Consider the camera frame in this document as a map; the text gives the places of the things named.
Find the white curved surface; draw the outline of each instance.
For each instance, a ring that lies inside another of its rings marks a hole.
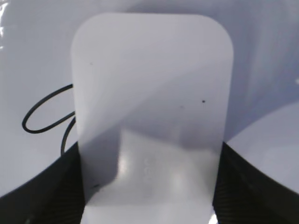
[[[71,53],[89,223],[208,223],[233,64],[224,28],[102,14]]]
[[[269,177],[299,192],[299,102],[256,121],[228,144]]]
[[[6,6],[0,10],[0,196],[36,176],[59,157],[67,123],[49,133],[31,135],[22,130],[21,120],[39,99],[72,81],[71,42],[82,23],[96,14],[202,14],[221,23],[235,51],[225,140],[257,118],[289,104],[290,100],[280,100],[274,94],[263,102],[264,109],[249,116],[252,120],[240,125],[245,112],[266,93],[275,93],[287,79],[292,83],[298,79],[297,0],[3,0],[1,5]],[[289,89],[282,95],[293,92],[290,99],[294,101],[299,94]],[[44,108],[49,113],[41,111],[44,124],[74,109],[72,96],[62,96],[57,103],[65,107],[57,110],[49,104]],[[38,120],[32,122],[32,127],[40,126]],[[72,134],[69,145],[77,140],[75,131]]]

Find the white rounded rectangle device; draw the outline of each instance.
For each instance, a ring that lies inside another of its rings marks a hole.
[[[101,14],[71,57],[88,223],[207,224],[233,64],[224,28]]]

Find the black wire loop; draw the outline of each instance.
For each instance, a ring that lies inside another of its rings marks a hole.
[[[31,130],[29,128],[27,128],[26,124],[28,122],[28,119],[30,118],[30,116],[33,114],[33,112],[35,110],[37,110],[37,108],[39,108],[42,104],[44,104],[45,102],[47,102],[49,99],[53,98],[54,96],[66,91],[66,90],[69,90],[73,88],[73,84],[70,84],[70,85],[67,85],[59,90],[56,90],[52,93],[50,93],[48,96],[44,97],[43,99],[41,99],[40,101],[38,101],[28,112],[27,114],[25,115],[23,121],[22,121],[22,127],[23,129],[28,132],[28,133],[31,133],[31,134],[39,134],[39,133],[43,133],[43,132],[46,132],[58,125],[60,125],[61,123],[63,123],[64,121],[66,121],[67,119],[71,118],[72,116],[75,116],[75,112],[71,112],[69,113],[68,115],[64,116],[63,118],[59,119],[58,121],[54,122],[53,124],[47,126],[47,127],[44,127],[44,128],[41,128],[41,129],[38,129],[38,130]],[[71,131],[71,129],[73,128],[73,126],[75,125],[76,123],[76,117],[74,117],[70,124],[68,125],[68,127],[66,128],[65,130],[65,133],[64,133],[64,136],[62,138],[62,142],[61,142],[61,148],[60,148],[60,154],[62,155],[64,153],[64,149],[65,149],[65,144],[66,144],[66,140],[67,140],[67,137]]]

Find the black fabric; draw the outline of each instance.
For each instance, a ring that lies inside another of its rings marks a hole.
[[[297,224],[299,195],[223,144],[213,206],[220,224]]]
[[[84,206],[75,144],[37,177],[0,198],[0,223],[79,224]]]

